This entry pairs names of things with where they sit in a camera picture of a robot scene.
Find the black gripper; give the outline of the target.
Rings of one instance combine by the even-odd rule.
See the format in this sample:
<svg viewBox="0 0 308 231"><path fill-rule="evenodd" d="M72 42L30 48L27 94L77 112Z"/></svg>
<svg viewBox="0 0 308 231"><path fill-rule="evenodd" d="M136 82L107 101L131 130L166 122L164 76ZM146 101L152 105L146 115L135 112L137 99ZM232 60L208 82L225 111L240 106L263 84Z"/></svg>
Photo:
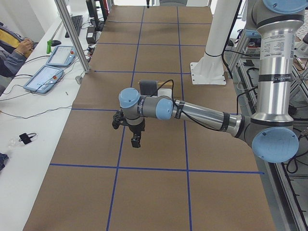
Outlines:
<svg viewBox="0 0 308 231"><path fill-rule="evenodd" d="M145 131L145 119L126 119L129 130L133 133L131 144L133 148L140 148L141 133Z"/></svg>

